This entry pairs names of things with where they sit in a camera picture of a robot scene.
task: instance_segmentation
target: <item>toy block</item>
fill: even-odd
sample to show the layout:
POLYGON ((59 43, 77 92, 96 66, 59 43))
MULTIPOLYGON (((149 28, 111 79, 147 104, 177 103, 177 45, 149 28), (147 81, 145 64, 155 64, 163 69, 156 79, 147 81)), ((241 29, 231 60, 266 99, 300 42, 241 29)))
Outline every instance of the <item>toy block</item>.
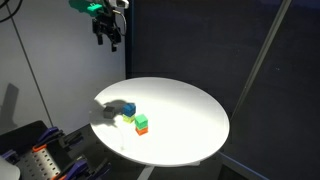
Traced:
POLYGON ((123 121, 124 121, 124 122, 127 122, 127 123, 129 123, 129 124, 131 124, 131 123, 134 121, 134 119, 135 119, 134 115, 128 117, 128 116, 126 116, 126 115, 123 114, 122 117, 123 117, 123 121))
POLYGON ((141 130, 139 130, 139 129, 136 127, 136 131, 137 131, 137 133, 139 134, 139 136, 141 136, 142 134, 145 134, 145 133, 148 132, 148 127, 143 128, 143 129, 141 129, 141 130))
POLYGON ((138 129, 143 129, 143 128, 148 127, 148 119, 143 114, 136 116, 134 123, 136 124, 138 129))
POLYGON ((136 106, 133 103, 128 103, 123 106, 122 108, 122 114, 131 117, 136 113, 136 106))
POLYGON ((111 106, 107 106, 106 108, 104 108, 103 110, 103 117, 104 118, 109 118, 112 119, 115 116, 115 108, 111 107, 111 106))

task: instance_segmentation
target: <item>white wall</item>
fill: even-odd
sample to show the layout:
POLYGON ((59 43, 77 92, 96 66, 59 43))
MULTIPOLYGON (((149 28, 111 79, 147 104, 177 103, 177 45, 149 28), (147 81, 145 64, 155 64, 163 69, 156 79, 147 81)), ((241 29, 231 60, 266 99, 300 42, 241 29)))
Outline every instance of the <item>white wall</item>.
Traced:
MULTIPOLYGON (((8 15, 0 10, 0 19, 8 15)), ((0 134, 40 119, 50 126, 13 24, 6 21, 0 23, 0 106, 9 83, 19 89, 18 98, 12 119, 1 119, 0 134)))
MULTIPOLYGON (((11 11, 17 2, 11 0, 11 11)), ((53 124, 66 133, 88 124, 94 97, 125 79, 124 42, 111 52, 104 36, 99 46, 90 16, 68 0, 24 1, 14 19, 53 124)))

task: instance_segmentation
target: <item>orange component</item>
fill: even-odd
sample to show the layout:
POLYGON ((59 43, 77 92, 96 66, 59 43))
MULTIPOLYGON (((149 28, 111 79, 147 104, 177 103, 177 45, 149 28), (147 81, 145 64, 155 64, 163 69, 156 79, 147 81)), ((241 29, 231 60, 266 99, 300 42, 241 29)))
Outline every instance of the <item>orange component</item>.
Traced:
POLYGON ((139 134, 139 136, 141 136, 142 134, 145 134, 145 133, 148 132, 148 127, 143 128, 143 129, 141 129, 141 130, 139 130, 139 129, 136 127, 136 131, 137 131, 137 133, 139 134))
POLYGON ((33 152, 38 152, 38 151, 41 151, 41 149, 44 149, 44 148, 46 148, 46 147, 47 147, 46 144, 44 144, 44 145, 42 145, 42 146, 40 146, 40 147, 38 147, 38 148, 32 147, 32 151, 33 151, 33 152))
POLYGON ((67 175, 62 176, 60 179, 55 179, 57 176, 53 176, 53 178, 51 178, 51 180, 65 180, 67 175))

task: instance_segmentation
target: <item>cable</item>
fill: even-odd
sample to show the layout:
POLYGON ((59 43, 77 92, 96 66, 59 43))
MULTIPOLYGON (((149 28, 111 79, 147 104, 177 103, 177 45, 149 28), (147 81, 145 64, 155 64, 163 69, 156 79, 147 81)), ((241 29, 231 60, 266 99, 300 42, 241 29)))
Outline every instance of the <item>cable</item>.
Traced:
POLYGON ((124 33, 121 33, 121 32, 120 32, 119 27, 118 27, 118 24, 117 24, 117 21, 114 21, 114 24, 115 24, 115 26, 117 27, 117 31, 119 32, 119 34, 121 34, 122 36, 125 36, 126 33, 127 33, 127 21, 126 21, 126 18, 125 18, 124 15, 123 15, 121 12, 119 12, 119 11, 113 10, 113 12, 114 12, 115 14, 118 14, 118 15, 120 15, 120 16, 122 17, 123 23, 124 23, 124 33))
POLYGON ((0 9, 3 8, 5 5, 7 5, 9 2, 9 0, 5 0, 1 5, 0 5, 0 9))
POLYGON ((16 34, 17 34, 17 36, 18 36, 20 45, 21 45, 21 47, 22 47, 23 54, 24 54, 24 56, 25 56, 25 58, 26 58, 26 60, 27 60, 28 67, 29 67, 29 69, 30 69, 32 78, 33 78, 33 80, 34 80, 34 82, 35 82, 35 84, 36 84, 36 87, 37 87, 38 93, 39 93, 39 95, 40 95, 40 99, 41 99, 41 101, 42 101, 42 104, 43 104, 44 109, 45 109, 45 111, 46 111, 46 113, 47 113, 47 116, 48 116, 48 119, 49 119, 49 121, 50 121, 50 124, 51 124, 51 126, 53 126, 53 123, 52 123, 52 120, 51 120, 51 117, 50 117, 50 114, 49 114, 47 105, 46 105, 46 103, 45 103, 45 101, 44 101, 44 98, 43 98, 43 96, 42 96, 42 92, 41 92, 41 90, 40 90, 38 81, 37 81, 36 76, 35 76, 35 74, 34 74, 34 71, 33 71, 33 69, 32 69, 32 66, 31 66, 29 57, 28 57, 28 55, 27 55, 27 51, 26 51, 26 49, 24 48, 24 45, 23 45, 23 43, 22 43, 22 39, 21 39, 20 33, 19 33, 19 31, 18 31, 18 28, 17 28, 17 26, 16 26, 16 23, 14 22, 14 19, 11 19, 11 21, 12 21, 13 27, 14 27, 14 29, 15 29, 15 31, 16 31, 16 34))
POLYGON ((0 20, 0 23, 2 23, 2 22, 4 22, 4 21, 6 21, 6 20, 8 20, 8 19, 12 18, 14 15, 16 15, 16 14, 17 14, 17 12, 19 11, 20 7, 21 7, 22 1, 23 1, 23 0, 20 0, 20 1, 19 1, 18 6, 17 6, 17 8, 16 8, 16 10, 14 10, 14 11, 13 11, 13 13, 12 13, 12 14, 10 14, 8 17, 6 17, 6 18, 4 18, 4 19, 0 20))

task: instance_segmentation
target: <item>white round table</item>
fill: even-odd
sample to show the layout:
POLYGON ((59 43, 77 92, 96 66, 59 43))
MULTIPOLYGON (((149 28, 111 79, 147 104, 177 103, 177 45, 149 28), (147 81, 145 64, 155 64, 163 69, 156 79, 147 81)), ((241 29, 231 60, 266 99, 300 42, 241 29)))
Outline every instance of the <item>white round table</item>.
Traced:
POLYGON ((115 83, 95 97, 90 124, 115 153, 149 166, 177 167, 200 162, 216 153, 229 134, 222 106, 208 93, 166 78, 134 78, 115 83), (148 133, 139 136, 135 123, 121 115, 103 118, 106 103, 136 105, 136 116, 148 118, 148 133))

